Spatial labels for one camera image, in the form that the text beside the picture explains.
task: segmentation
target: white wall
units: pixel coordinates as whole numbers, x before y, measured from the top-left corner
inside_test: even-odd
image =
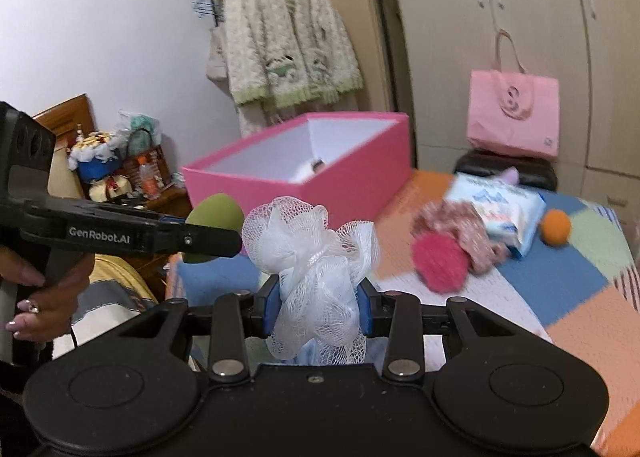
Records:
[[[0,0],[0,100],[36,114],[87,93],[102,129],[148,114],[182,166],[239,137],[231,98],[205,77],[211,23],[191,0]]]

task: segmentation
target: pink fuzzy ball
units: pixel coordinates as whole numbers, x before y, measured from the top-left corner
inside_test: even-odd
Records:
[[[411,246],[416,271],[435,293],[462,289],[469,271],[469,257],[449,235],[425,233]]]

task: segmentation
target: human hand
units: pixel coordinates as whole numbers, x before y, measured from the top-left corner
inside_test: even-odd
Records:
[[[78,295],[89,286],[94,256],[87,255],[59,283],[36,291],[17,307],[18,314],[5,329],[17,340],[49,342],[68,333],[70,319],[78,308]],[[6,280],[42,287],[45,278],[31,264],[7,247],[0,246],[0,276]]]

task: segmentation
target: wooden headboard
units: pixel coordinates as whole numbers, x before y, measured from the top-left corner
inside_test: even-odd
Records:
[[[67,147],[76,142],[78,124],[85,134],[95,130],[94,117],[86,94],[60,103],[33,118],[56,135],[57,143],[64,142]]]

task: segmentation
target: plastic bottle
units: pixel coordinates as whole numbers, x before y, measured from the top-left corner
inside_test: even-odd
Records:
[[[140,163],[140,185],[142,186],[142,192],[146,198],[152,200],[157,199],[160,196],[160,189],[158,188],[158,181],[156,180],[156,174],[153,167],[146,162],[145,156],[138,158]]]

